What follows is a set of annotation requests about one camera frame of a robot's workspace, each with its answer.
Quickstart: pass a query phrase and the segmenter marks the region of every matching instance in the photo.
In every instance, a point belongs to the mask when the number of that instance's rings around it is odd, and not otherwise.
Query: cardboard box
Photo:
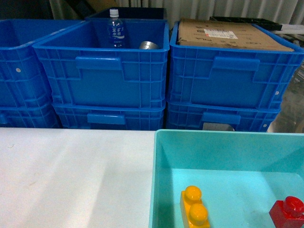
[[[246,23],[181,19],[178,44],[214,48],[294,51]]]

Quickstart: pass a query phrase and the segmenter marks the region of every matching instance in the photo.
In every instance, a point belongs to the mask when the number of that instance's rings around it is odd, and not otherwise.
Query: white table
[[[154,132],[0,128],[0,227],[146,228]]]

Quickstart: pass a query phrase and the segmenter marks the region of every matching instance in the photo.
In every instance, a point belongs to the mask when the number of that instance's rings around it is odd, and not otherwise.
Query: water bottle
[[[110,19],[108,22],[109,41],[113,48],[124,48],[124,24],[118,17],[118,10],[110,9]]]

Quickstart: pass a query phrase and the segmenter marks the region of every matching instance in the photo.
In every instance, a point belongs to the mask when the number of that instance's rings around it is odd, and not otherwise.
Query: yellow toy block
[[[201,201],[201,191],[188,186],[180,195],[180,210],[185,228],[210,228],[208,211]]]

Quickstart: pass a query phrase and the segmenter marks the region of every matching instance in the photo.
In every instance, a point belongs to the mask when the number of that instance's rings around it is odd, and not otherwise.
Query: crate handle slot
[[[215,57],[212,68],[257,71],[260,65],[259,59]]]
[[[87,122],[91,124],[125,124],[124,115],[105,115],[89,113]]]
[[[221,113],[204,113],[201,121],[218,124],[239,124],[241,121],[241,116]]]
[[[76,57],[76,67],[78,69],[93,70],[122,70],[120,58],[100,58],[100,57]]]
[[[0,124],[8,124],[9,121],[5,114],[0,114]]]

